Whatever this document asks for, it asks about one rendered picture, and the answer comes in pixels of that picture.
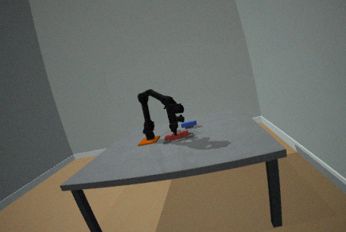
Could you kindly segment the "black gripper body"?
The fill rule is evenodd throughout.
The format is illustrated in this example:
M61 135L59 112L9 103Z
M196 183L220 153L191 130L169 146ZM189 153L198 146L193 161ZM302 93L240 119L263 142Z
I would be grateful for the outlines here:
M176 114L168 115L168 119L169 119L169 123L170 123L169 124L170 129L178 127L178 124L176 122Z

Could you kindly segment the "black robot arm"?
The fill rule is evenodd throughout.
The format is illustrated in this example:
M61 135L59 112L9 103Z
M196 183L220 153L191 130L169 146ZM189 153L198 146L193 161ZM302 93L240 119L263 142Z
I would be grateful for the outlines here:
M154 136L154 122L150 120L150 112L148 108L148 96L152 96L158 100L161 101L163 105L165 105L164 109L166 109L167 114L179 114L184 112L184 107L181 105L181 103L177 104L172 97L161 95L157 93L156 91L153 91L152 89L146 90L142 93L138 94L138 101L142 104L142 112L144 115L144 130L142 131L143 134L146 135L146 140L153 140L155 138ZM180 114L180 116L176 116L176 122L184 122L185 117Z

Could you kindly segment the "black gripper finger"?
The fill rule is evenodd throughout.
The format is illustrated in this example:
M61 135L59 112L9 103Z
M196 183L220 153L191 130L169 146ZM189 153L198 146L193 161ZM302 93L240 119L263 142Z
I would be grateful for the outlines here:
M173 131L173 133L175 134L175 136L177 135L177 128L178 127L175 127L175 128L172 128L171 130Z

